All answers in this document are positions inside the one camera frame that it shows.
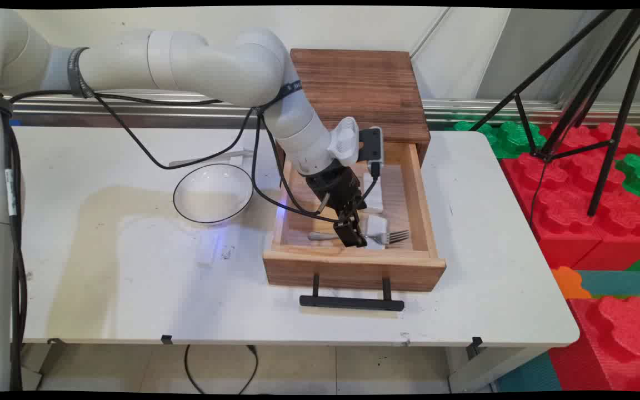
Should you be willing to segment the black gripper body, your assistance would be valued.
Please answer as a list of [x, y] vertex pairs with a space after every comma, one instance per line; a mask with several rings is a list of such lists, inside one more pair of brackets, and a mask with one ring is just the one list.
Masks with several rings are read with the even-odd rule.
[[317, 174], [305, 176], [305, 180], [318, 200], [322, 201], [328, 195], [326, 206], [335, 210], [339, 216], [366, 208], [359, 179], [350, 167], [333, 163]]

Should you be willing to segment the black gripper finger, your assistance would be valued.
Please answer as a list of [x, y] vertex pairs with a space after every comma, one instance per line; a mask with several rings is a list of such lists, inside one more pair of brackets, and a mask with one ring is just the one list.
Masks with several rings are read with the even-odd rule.
[[338, 221], [335, 223], [335, 233], [345, 247], [355, 246], [355, 230], [353, 216], [345, 212], [338, 213]]
[[361, 219], [357, 210], [352, 213], [352, 233], [354, 235], [354, 246], [358, 248], [366, 247], [367, 240], [361, 229]]

